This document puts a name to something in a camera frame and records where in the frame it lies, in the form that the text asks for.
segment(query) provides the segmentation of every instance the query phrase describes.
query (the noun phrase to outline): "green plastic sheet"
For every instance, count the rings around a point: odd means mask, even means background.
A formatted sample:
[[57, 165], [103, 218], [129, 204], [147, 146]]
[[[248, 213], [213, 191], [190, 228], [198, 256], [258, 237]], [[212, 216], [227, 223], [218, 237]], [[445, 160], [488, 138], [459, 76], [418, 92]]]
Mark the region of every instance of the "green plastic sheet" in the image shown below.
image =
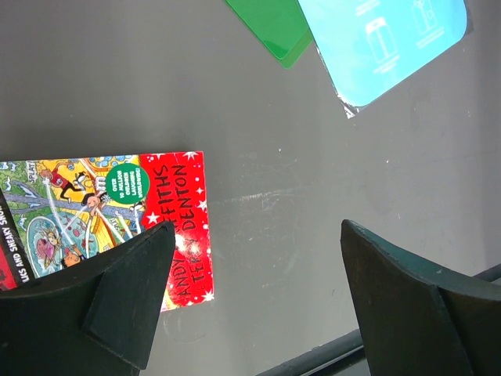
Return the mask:
[[226, 0], [240, 19], [286, 69], [313, 37], [297, 0]]

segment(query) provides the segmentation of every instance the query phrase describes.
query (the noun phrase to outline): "book cover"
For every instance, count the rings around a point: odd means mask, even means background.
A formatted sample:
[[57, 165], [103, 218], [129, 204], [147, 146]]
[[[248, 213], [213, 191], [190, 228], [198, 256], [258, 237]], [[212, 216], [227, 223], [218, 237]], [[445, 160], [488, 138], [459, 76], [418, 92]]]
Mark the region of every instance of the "book cover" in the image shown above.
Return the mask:
[[0, 290], [84, 262], [161, 221], [176, 230], [162, 311], [212, 300], [202, 152], [0, 162]]

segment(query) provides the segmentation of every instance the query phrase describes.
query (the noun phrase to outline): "gray table surface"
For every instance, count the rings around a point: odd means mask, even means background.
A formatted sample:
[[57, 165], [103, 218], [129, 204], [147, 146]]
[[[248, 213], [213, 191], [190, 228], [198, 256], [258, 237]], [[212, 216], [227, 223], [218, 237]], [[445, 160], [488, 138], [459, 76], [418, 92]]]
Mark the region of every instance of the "gray table surface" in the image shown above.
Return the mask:
[[354, 219], [464, 273], [501, 262], [501, 2], [347, 120], [222, 0], [0, 0], [0, 159], [203, 150], [216, 299], [160, 316], [144, 375], [253, 375], [357, 323]]

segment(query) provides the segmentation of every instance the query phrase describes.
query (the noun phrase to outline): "light blue card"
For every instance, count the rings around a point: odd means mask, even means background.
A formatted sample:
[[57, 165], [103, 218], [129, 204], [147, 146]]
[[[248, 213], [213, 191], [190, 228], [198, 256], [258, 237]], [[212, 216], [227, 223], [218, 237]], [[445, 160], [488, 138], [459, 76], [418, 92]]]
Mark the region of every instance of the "light blue card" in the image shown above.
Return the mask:
[[363, 107], [467, 29], [464, 0], [299, 0], [341, 100]]

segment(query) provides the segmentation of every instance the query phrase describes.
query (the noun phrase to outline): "red book cover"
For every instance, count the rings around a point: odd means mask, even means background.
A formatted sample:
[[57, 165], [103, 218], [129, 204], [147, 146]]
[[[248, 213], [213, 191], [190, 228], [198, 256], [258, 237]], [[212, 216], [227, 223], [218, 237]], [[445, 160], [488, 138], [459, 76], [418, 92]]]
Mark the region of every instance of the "red book cover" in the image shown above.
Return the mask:
[[161, 221], [176, 250], [162, 311], [214, 298], [204, 154], [0, 163], [0, 288], [84, 262]]

